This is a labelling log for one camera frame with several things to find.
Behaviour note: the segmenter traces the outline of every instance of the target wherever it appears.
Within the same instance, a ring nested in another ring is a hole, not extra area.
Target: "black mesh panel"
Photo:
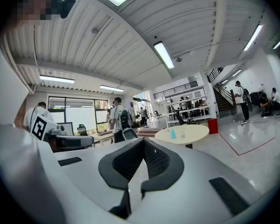
[[[166,153],[148,142],[145,142],[144,160],[147,165],[149,179],[163,173],[168,168],[170,162],[169,156]]]
[[[132,179],[143,159],[143,145],[141,143],[117,156],[113,160],[113,168],[128,181]]]

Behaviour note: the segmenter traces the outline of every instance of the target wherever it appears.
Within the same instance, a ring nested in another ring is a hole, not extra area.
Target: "stair railing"
[[[235,96],[233,93],[233,90],[230,90],[228,92],[224,87],[220,86],[219,84],[216,84],[215,87],[218,89],[219,93],[229,102],[233,105],[233,107],[237,108],[237,103],[235,101]]]

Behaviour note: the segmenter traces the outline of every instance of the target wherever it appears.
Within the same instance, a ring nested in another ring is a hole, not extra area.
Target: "window frame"
[[[62,96],[48,96],[48,101],[47,101],[48,107],[49,107],[49,99],[50,99],[50,98],[64,98],[64,109],[49,109],[49,108],[48,108],[48,111],[49,111],[49,112],[64,112],[64,122],[65,122],[65,123],[68,123],[68,121],[66,120],[66,99],[86,99],[86,100],[93,100],[94,116],[95,116],[95,123],[96,123],[97,133],[98,133],[98,125],[107,123],[107,122],[100,122],[100,123],[98,123],[98,120],[97,120],[97,111],[107,111],[108,109],[97,109],[97,108],[95,107],[95,101],[96,101],[96,100],[103,100],[103,101],[106,101],[106,102],[107,102],[107,107],[108,107],[108,106],[109,106],[109,102],[108,102],[107,99],[92,99],[92,98],[75,98],[75,97],[62,97]]]

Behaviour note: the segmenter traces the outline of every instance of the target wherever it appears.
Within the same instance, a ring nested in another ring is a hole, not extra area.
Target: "backpack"
[[[252,107],[249,91],[246,88],[244,88],[244,87],[242,87],[242,88],[244,90],[244,92],[243,92],[243,100],[247,103],[248,110],[251,112],[253,110],[253,107]]]

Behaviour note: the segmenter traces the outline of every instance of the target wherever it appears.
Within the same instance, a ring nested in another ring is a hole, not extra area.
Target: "desk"
[[[113,134],[113,132],[105,134],[105,135],[98,135],[97,133],[94,133],[94,134],[91,134],[90,136],[93,137],[94,139],[98,140],[100,142],[100,144],[102,146],[104,146],[104,141],[112,139],[114,137],[114,134]]]
[[[171,138],[171,129],[175,131],[175,139]],[[184,138],[181,138],[181,131],[184,131],[185,133]],[[181,125],[162,129],[158,133],[156,133],[154,137],[157,140],[162,140],[173,144],[185,145],[186,147],[193,148],[193,142],[204,138],[209,134],[209,132],[209,128],[203,125]]]

